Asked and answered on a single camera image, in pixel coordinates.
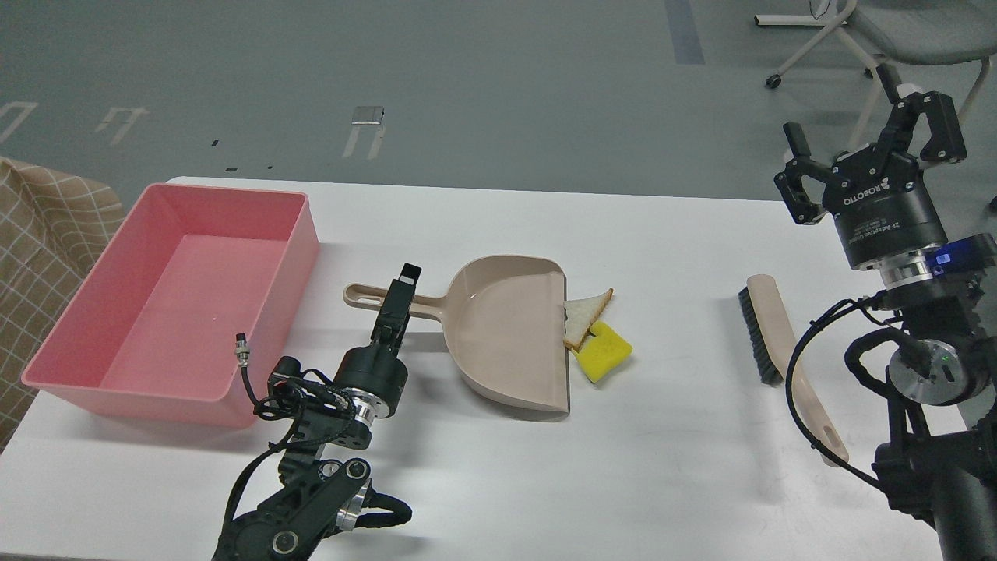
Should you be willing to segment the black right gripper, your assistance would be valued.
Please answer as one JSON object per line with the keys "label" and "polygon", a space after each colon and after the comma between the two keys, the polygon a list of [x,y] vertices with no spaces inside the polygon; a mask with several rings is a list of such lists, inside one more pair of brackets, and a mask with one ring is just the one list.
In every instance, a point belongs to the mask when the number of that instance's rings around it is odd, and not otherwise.
{"label": "black right gripper", "polygon": [[[791,157],[773,178],[801,226],[813,226],[826,216],[825,206],[807,193],[804,178],[829,187],[827,212],[852,270],[877,269],[894,256],[947,244],[919,164],[959,163],[967,157],[951,96],[938,91],[902,96],[900,74],[887,63],[876,67],[876,75],[893,110],[873,148],[838,157],[830,168],[812,159],[801,125],[787,122],[782,128]],[[908,149],[919,118],[926,118],[929,138],[913,157]]]}

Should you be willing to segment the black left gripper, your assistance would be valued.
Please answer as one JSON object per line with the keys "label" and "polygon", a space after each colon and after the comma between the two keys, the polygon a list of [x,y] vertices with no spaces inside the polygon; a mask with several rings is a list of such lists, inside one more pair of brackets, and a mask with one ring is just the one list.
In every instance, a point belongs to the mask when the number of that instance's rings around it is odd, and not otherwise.
{"label": "black left gripper", "polygon": [[405,263],[387,288],[371,334],[371,344],[351,348],[334,376],[338,390],[364,392],[375,398],[378,418],[395,415],[408,380],[408,369],[398,358],[410,320],[421,268]]}

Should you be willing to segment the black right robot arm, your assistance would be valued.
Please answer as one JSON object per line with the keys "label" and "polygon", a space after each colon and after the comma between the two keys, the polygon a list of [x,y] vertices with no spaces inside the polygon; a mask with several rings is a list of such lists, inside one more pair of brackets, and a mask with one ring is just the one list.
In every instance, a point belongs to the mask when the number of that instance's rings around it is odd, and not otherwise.
{"label": "black right robot arm", "polygon": [[820,443],[793,399],[787,405],[815,450],[879,490],[891,509],[932,527],[945,560],[993,560],[995,408],[969,429],[934,436],[925,406],[964,404],[995,386],[995,337],[975,310],[995,267],[995,241],[987,233],[951,241],[925,187],[924,163],[967,156],[950,96],[901,93],[894,67],[875,71],[893,107],[879,138],[820,164],[801,125],[788,122],[791,159],[773,179],[795,223],[831,216],[851,269],[882,277],[882,291],[838,302],[811,323],[784,377],[791,386],[802,351],[837,319],[855,310],[893,313],[844,354],[848,372],[887,404],[890,439],[876,448],[872,474]]}

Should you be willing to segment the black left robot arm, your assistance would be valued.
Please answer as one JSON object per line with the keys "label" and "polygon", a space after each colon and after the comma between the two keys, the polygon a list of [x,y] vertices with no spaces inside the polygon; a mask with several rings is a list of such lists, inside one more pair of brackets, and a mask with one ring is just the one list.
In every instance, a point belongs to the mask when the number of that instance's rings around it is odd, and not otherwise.
{"label": "black left robot arm", "polygon": [[419,266],[403,266],[382,298],[369,344],[349,349],[332,377],[282,356],[259,397],[248,377],[246,335],[236,335],[253,414],[265,422],[287,419],[290,426],[236,479],[214,560],[307,560],[327,538],[412,518],[406,502],[374,490],[369,462],[322,454],[328,445],[367,450],[373,422],[395,415],[408,380],[399,352],[420,276]]}

